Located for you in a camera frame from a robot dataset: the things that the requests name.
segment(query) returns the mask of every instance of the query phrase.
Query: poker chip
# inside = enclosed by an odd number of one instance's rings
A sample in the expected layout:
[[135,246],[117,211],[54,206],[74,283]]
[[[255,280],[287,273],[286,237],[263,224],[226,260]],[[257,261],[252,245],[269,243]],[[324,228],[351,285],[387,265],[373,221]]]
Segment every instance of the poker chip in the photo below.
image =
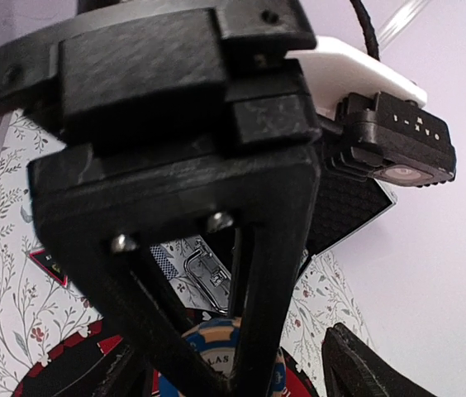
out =
[[[195,323],[220,317],[217,313],[199,309],[188,309],[188,316]],[[104,320],[98,320],[90,324],[86,332],[77,332],[53,347],[29,370],[12,395],[94,395],[107,373],[121,364],[125,346],[127,344],[116,330]],[[283,355],[287,368],[283,397],[320,397],[293,357],[284,349]],[[154,371],[151,393],[154,397],[160,396],[158,371]]]
[[[183,334],[189,345],[217,372],[229,376],[233,369],[235,348],[240,335],[240,318],[214,318]],[[269,397],[280,397],[286,387],[286,365],[279,348],[273,369]],[[183,395],[161,374],[159,393],[162,397]]]

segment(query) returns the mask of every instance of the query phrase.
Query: silver screw head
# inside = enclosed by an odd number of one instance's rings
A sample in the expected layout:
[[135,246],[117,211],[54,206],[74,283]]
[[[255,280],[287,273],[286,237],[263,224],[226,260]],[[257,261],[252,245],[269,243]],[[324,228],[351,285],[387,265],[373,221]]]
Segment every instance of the silver screw head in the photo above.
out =
[[110,245],[112,254],[122,254],[124,252],[133,252],[138,249],[137,243],[134,239],[126,234],[120,234],[114,237]]
[[215,213],[207,219],[207,232],[219,232],[233,226],[233,223],[233,217],[229,213]]

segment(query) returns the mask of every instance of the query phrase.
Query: red flower pattern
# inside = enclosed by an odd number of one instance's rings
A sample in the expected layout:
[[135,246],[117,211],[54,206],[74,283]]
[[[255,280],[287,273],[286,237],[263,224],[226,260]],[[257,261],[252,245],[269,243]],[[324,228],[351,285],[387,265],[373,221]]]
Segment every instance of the red flower pattern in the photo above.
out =
[[85,309],[92,307],[92,304],[90,304],[90,301],[87,300],[85,297],[81,298],[81,302],[83,302],[83,306]]
[[44,340],[44,333],[40,327],[33,328],[31,330],[31,339],[36,339],[37,342],[42,342]]

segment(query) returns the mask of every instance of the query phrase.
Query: metal clip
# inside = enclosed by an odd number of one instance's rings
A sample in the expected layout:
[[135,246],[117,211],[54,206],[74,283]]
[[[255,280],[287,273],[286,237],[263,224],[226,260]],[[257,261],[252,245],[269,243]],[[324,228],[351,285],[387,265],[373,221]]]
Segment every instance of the metal clip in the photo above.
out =
[[217,312],[227,313],[230,272],[201,238],[191,237],[187,242],[194,249],[183,263],[188,278],[203,292]]

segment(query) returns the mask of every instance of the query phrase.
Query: black plastic piece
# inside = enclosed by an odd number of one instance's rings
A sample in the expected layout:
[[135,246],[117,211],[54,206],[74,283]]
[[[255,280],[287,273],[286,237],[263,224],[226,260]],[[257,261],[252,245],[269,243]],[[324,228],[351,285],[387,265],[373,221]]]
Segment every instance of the black plastic piece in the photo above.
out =
[[[314,147],[317,151],[322,151],[323,146],[316,142]],[[309,256],[327,250],[390,206],[392,200],[373,179],[359,182],[346,176],[323,172],[307,238],[306,248]],[[233,248],[237,249],[235,231],[226,229],[204,235],[203,239],[226,268],[231,270]],[[307,269],[308,264],[309,261],[302,266],[299,275]],[[239,302],[243,302],[244,295],[240,294],[240,297]]]
[[326,330],[322,356],[328,397],[434,397],[393,370],[341,323]]
[[75,397],[88,390],[94,397],[138,397],[131,394],[131,387],[145,368],[144,357],[123,341],[81,378],[51,396]]
[[220,244],[227,244],[230,249],[230,255],[226,257],[232,258],[230,262],[230,270],[234,271],[231,275],[231,290],[230,301],[228,308],[228,317],[242,317],[246,297],[248,296],[248,283],[250,280],[250,267],[253,263],[253,254],[255,247],[255,233],[250,227],[236,228],[235,230],[235,246],[232,240],[221,237]]
[[113,146],[117,131],[116,145],[123,141],[126,146],[158,135],[195,133],[184,126],[198,121],[202,129],[215,125],[224,112],[228,73],[214,23],[212,12],[200,9],[141,18],[64,41],[60,139],[69,145],[101,141]]
[[[278,23],[268,23],[265,21],[265,12],[271,11],[279,15]],[[188,33],[188,28],[193,26],[194,20],[190,17],[186,20],[188,25],[184,25],[185,14],[206,13],[212,17],[212,31],[204,31],[209,26],[204,22],[197,31],[202,33],[202,37],[196,43],[188,47],[179,45],[184,42],[184,35]],[[126,22],[136,22],[146,19],[148,25],[140,34],[133,31],[125,34]],[[171,30],[164,31],[167,27],[165,23],[174,23],[178,29],[170,26]],[[301,8],[299,1],[270,2],[257,0],[252,2],[223,2],[222,0],[147,0],[144,2],[128,2],[112,7],[105,7],[95,11],[86,12],[74,19],[61,22],[57,25],[49,26],[40,31],[31,33],[20,39],[16,39],[0,47],[0,114],[11,111],[15,108],[36,108],[37,111],[49,107],[54,103],[54,98],[59,98],[64,93],[60,93],[62,87],[66,87],[66,73],[60,69],[62,55],[60,47],[65,42],[74,37],[91,34],[88,36],[95,38],[97,33],[102,33],[105,37],[114,33],[117,40],[108,42],[109,48],[114,49],[114,55],[124,55],[121,51],[129,51],[126,55],[146,55],[143,45],[136,41],[147,43],[153,40],[159,45],[161,38],[156,35],[167,34],[174,41],[166,44],[164,52],[158,59],[140,59],[140,67],[147,69],[154,65],[154,62],[161,60],[179,60],[182,65],[187,62],[195,62],[198,55],[194,54],[194,45],[201,45],[197,49],[197,54],[205,51],[206,46],[202,45],[201,39],[217,35],[220,38],[220,47],[224,56],[230,60],[231,72],[242,73],[253,72],[257,69],[267,69],[270,66],[280,65],[284,55],[290,50],[308,50],[316,46],[316,37],[310,24]],[[96,41],[96,45],[91,49],[99,48],[102,44]],[[90,51],[88,46],[83,51]],[[104,55],[111,59],[111,52]],[[135,65],[136,60],[122,58],[117,60],[116,65],[107,65],[103,73],[109,74],[111,81],[124,83],[126,78],[119,69],[124,67],[124,63],[130,61],[130,65]],[[165,76],[175,72],[176,63],[171,63],[164,70]],[[136,67],[131,70],[139,73]],[[185,74],[182,80],[191,79],[192,73]],[[106,84],[105,81],[97,81],[98,84]],[[54,130],[50,130],[59,137],[58,125],[62,127],[62,121],[58,121],[62,112],[55,109],[50,119]]]
[[238,145],[243,150],[285,141],[309,142],[319,137],[310,95],[263,98],[232,107]]
[[[117,172],[103,171],[119,160]],[[77,146],[30,163],[29,175],[40,241],[158,371],[185,395],[265,395],[319,180],[311,147],[152,165],[144,156],[96,159],[91,146]],[[181,339],[175,305],[134,267],[143,262],[108,249],[114,232],[142,246],[198,234],[215,208],[256,236],[229,381]]]
[[[455,149],[448,126],[412,103],[388,93],[374,99],[352,93],[338,107],[341,138],[327,140],[326,168],[356,180],[375,178],[401,186],[422,186],[453,180]],[[388,170],[400,167],[421,177],[394,179]]]

